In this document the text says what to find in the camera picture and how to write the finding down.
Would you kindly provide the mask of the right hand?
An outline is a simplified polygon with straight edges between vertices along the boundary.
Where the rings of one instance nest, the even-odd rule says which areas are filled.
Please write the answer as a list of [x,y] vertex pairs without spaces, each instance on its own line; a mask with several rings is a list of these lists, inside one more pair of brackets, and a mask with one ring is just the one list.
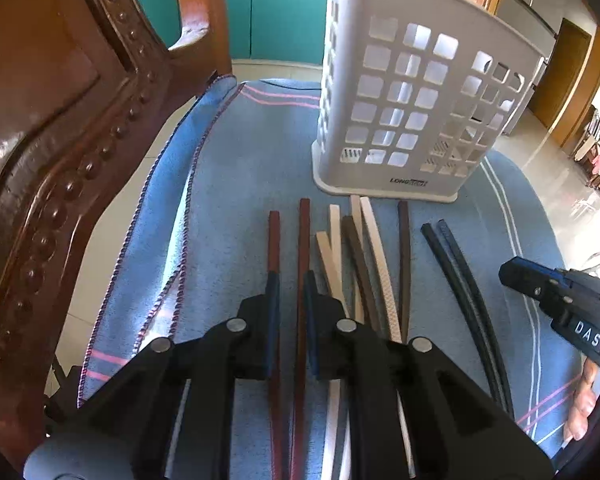
[[591,359],[586,358],[580,382],[574,394],[564,430],[562,430],[564,444],[580,441],[588,432],[588,418],[592,415],[597,403],[594,385],[599,374],[600,367]]

